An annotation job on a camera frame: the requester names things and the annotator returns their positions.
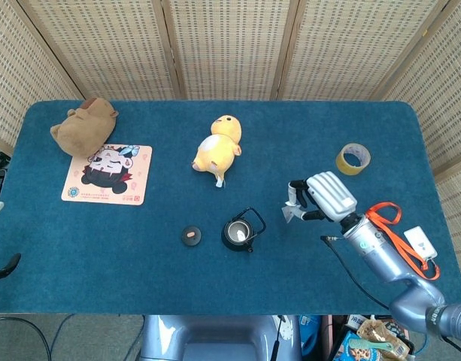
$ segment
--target tape roll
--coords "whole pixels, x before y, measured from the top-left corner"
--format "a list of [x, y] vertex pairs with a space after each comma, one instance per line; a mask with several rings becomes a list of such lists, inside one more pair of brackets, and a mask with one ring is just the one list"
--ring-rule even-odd
[[[352, 154], [356, 156], [360, 165], [355, 166], [347, 163], [344, 159], [344, 154]], [[335, 159], [335, 164], [337, 165], [338, 170], [346, 175], [359, 174], [370, 162], [371, 154], [367, 148], [357, 143], [349, 143], [345, 145]]]

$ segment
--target gray carpet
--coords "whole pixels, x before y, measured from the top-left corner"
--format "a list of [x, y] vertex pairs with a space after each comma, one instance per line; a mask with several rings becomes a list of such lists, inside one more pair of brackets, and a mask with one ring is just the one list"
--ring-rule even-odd
[[[44, 333], [51, 345], [65, 314], [18, 314], [32, 321]], [[76, 315], [63, 326], [53, 349], [54, 361], [123, 361], [142, 325], [139, 315]], [[419, 348], [423, 336], [411, 334]], [[132, 349], [128, 360], [134, 361], [141, 340]], [[38, 334], [19, 322], [0, 321], [0, 361], [45, 361], [46, 354]], [[416, 361], [460, 361], [461, 354], [436, 339]]]

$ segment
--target yellow duck plush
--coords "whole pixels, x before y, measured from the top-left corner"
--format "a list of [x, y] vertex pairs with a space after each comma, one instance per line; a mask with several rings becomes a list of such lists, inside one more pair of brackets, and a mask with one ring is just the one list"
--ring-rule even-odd
[[223, 175], [230, 168], [235, 156], [242, 154], [238, 145], [242, 129], [237, 118], [223, 115], [212, 123], [211, 133], [200, 145], [192, 162], [196, 171], [209, 171], [217, 179], [217, 187], [224, 182]]

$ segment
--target orange strap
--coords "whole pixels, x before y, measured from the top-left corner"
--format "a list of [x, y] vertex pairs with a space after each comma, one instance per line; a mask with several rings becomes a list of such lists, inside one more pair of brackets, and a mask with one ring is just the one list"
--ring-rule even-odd
[[[397, 215], [396, 218], [394, 218], [394, 220], [388, 220], [378, 213], [378, 210], [384, 207], [393, 207], [397, 210]], [[434, 264], [435, 276], [433, 278], [428, 278], [423, 273], [423, 271], [427, 271], [429, 269], [427, 261], [421, 256], [419, 256], [417, 252], [414, 250], [414, 248], [407, 244], [407, 242], [403, 241], [402, 238], [400, 238], [396, 233], [391, 231], [388, 226], [386, 226], [387, 224], [397, 224], [401, 220], [402, 210], [398, 205], [392, 202], [378, 203], [374, 207], [370, 207], [369, 210], [365, 213], [365, 215], [371, 222], [373, 222], [373, 224], [375, 224], [378, 228], [382, 229], [389, 236], [390, 240], [394, 243], [394, 246], [396, 247], [399, 254], [402, 256], [403, 259], [405, 259], [409, 266], [416, 271], [416, 273], [419, 276], [429, 281], [437, 280], [439, 278], [439, 276], [441, 275], [441, 270], [432, 259], [431, 262]], [[420, 262], [420, 269], [419, 267], [417, 267], [412, 258], [410, 258], [410, 256], [413, 256]]]

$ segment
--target blue tablecloth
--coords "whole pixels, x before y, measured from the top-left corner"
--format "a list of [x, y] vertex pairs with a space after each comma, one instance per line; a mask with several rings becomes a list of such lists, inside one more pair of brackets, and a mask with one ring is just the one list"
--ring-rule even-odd
[[[363, 212], [381, 201], [402, 206], [402, 232], [420, 225], [439, 255], [436, 282], [449, 302], [461, 301], [461, 276], [414, 111], [401, 102], [112, 102], [120, 112], [108, 143], [153, 147], [142, 206], [64, 202], [71, 161], [50, 136], [79, 101], [30, 107], [1, 200], [0, 266], [13, 253], [16, 271], [0, 281], [0, 312], [125, 314], [382, 313], [351, 282], [320, 235], [327, 221], [286, 224], [287, 182], [335, 172]], [[214, 176], [190, 167], [210, 124], [233, 114], [243, 129], [242, 155]], [[335, 156], [364, 144], [370, 166], [340, 174]], [[247, 206], [267, 230], [253, 253], [220, 240], [225, 222]], [[185, 226], [202, 230], [183, 245]], [[382, 284], [345, 241], [336, 247], [356, 278], [389, 302], [402, 285]]]

